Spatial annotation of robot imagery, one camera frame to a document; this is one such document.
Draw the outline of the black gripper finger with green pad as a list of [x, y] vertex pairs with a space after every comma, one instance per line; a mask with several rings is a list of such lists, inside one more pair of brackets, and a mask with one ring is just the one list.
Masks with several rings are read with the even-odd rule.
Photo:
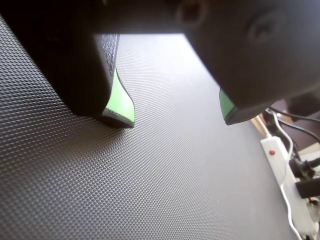
[[316, 16], [212, 16], [184, 34], [220, 86], [227, 125], [250, 120], [274, 102], [320, 83]]
[[72, 10], [0, 13], [72, 113], [111, 128], [134, 127], [135, 105], [116, 67], [118, 34], [92, 32]]

